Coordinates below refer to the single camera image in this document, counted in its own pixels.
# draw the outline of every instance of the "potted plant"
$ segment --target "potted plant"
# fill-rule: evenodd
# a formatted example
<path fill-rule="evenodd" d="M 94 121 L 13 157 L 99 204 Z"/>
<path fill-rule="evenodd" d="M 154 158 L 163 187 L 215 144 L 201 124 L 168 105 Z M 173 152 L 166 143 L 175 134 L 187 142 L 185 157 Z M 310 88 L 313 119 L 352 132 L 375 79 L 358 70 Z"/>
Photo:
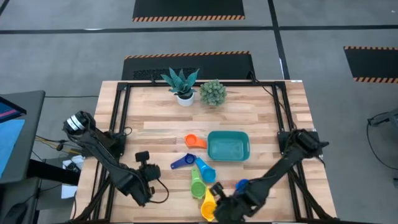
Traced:
<path fill-rule="evenodd" d="M 219 106 L 225 102 L 226 87 L 218 80 L 200 85 L 200 100 L 209 106 Z"/>
<path fill-rule="evenodd" d="M 198 71 L 195 71 L 188 78 L 185 78 L 183 70 L 180 70 L 179 75 L 177 75 L 173 69 L 169 68 L 170 76 L 161 75 L 162 78 L 172 87 L 169 89 L 170 92 L 177 96 L 177 101 L 181 106 L 191 106 L 193 103 L 193 96 L 196 92 L 192 88 L 197 80 Z"/>

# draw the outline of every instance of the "green measuring cup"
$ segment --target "green measuring cup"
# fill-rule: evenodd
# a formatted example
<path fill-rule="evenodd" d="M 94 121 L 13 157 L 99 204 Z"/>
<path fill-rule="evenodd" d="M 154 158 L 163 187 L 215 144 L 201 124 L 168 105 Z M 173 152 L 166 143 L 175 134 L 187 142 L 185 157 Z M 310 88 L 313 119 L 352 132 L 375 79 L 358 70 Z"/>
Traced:
<path fill-rule="evenodd" d="M 197 199 L 203 198 L 206 193 L 206 185 L 201 181 L 198 168 L 192 167 L 191 194 Z"/>

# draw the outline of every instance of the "white flower pot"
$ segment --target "white flower pot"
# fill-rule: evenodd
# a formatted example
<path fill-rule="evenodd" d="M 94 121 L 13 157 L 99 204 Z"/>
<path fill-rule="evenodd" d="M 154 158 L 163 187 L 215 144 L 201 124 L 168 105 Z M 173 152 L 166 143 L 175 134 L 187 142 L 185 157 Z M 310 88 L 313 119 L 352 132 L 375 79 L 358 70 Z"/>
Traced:
<path fill-rule="evenodd" d="M 178 103 L 179 103 L 181 106 L 191 106 L 192 103 L 193 103 L 194 96 L 195 96 L 195 93 L 192 93 L 191 98 L 186 99 L 186 100 L 181 99 L 181 98 L 178 97 L 178 96 L 176 96 L 176 97 L 177 97 Z"/>

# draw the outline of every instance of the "black and orange striped mat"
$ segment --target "black and orange striped mat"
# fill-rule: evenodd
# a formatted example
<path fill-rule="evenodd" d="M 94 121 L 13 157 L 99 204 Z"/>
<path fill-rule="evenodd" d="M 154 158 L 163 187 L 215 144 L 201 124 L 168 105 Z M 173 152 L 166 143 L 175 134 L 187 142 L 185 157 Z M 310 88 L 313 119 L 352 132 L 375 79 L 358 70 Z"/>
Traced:
<path fill-rule="evenodd" d="M 136 0 L 133 22 L 244 19 L 242 0 Z"/>
<path fill-rule="evenodd" d="M 398 48 L 344 47 L 356 82 L 398 83 Z"/>
<path fill-rule="evenodd" d="M 254 71 L 248 51 L 129 55 L 124 58 L 122 80 L 161 80 L 169 67 L 183 69 L 186 76 L 200 68 L 202 80 L 242 80 Z"/>

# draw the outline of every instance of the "gray floor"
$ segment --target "gray floor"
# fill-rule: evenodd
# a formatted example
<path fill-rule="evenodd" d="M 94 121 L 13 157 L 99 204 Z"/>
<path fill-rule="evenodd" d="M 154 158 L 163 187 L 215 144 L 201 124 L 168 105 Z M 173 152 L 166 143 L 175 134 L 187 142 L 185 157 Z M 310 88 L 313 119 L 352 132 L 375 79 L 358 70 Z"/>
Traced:
<path fill-rule="evenodd" d="M 131 22 L 134 1 L 10 0 L 0 30 L 176 26 L 270 26 L 267 1 L 243 0 L 244 21 Z M 398 24 L 396 0 L 274 0 L 281 26 Z M 366 140 L 366 119 L 398 107 L 398 86 L 353 81 L 343 46 L 398 47 L 398 30 L 282 31 L 291 79 L 304 81 L 325 149 L 326 172 L 343 220 L 396 223 L 398 172 L 381 165 Z M 123 58 L 250 50 L 259 79 L 281 79 L 273 31 L 130 34 L 0 35 L 0 92 L 45 90 L 47 95 L 97 95 L 103 80 L 120 80 Z M 77 110 L 94 113 L 96 99 L 46 99 L 38 134 L 64 138 L 62 121 Z M 370 130 L 381 159 L 398 167 L 398 140 L 386 124 Z M 57 152 L 37 144 L 42 158 Z M 40 213 L 39 223 L 65 221 L 71 202 Z"/>

